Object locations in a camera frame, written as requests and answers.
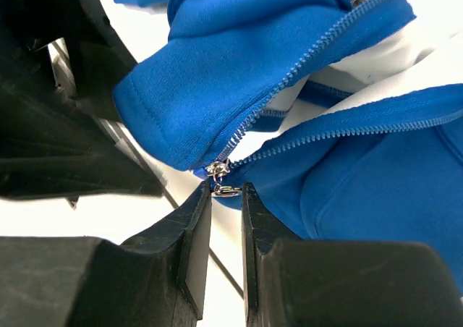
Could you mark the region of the blue jacket white lining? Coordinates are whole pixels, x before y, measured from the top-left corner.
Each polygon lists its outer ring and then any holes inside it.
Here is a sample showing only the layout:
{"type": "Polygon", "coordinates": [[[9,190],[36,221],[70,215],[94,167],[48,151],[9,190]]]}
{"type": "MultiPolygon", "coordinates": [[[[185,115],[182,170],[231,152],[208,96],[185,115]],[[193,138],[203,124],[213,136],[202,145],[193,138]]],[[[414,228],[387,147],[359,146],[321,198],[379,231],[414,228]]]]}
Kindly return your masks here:
{"type": "Polygon", "coordinates": [[[169,0],[114,89],[152,157],[304,239],[422,242],[462,282],[462,0],[169,0]]]}

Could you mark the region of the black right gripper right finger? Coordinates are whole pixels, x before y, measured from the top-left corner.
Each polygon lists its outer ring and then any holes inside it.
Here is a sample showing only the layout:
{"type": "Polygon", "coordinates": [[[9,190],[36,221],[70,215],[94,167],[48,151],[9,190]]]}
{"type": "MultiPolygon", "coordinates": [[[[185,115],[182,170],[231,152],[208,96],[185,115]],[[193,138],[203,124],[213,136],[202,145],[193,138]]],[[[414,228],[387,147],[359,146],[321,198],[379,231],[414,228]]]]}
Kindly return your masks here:
{"type": "Polygon", "coordinates": [[[460,326],[462,302],[438,254],[413,242],[303,240],[242,192],[248,326],[460,326]]]}

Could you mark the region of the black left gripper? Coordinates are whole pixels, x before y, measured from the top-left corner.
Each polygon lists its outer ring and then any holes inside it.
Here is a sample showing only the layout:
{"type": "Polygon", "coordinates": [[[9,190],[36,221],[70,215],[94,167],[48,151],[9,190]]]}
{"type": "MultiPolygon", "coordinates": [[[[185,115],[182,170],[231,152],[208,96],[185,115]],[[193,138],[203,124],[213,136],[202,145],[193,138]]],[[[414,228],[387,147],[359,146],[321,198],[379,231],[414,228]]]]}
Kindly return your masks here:
{"type": "Polygon", "coordinates": [[[118,121],[112,92],[136,61],[101,1],[1,0],[1,21],[13,33],[1,28],[1,197],[161,196],[155,174],[121,152],[91,117],[65,104],[20,47],[37,56],[62,39],[77,88],[73,101],[118,121]]]}

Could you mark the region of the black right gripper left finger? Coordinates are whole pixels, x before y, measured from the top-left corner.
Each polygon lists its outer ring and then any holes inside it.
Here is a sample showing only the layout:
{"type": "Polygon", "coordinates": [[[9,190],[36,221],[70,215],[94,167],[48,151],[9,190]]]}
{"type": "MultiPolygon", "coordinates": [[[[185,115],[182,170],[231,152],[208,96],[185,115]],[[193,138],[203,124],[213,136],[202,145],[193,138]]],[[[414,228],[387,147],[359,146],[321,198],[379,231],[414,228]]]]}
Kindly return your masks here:
{"type": "Polygon", "coordinates": [[[211,233],[207,182],[116,245],[96,237],[2,237],[3,326],[195,326],[211,233]]]}

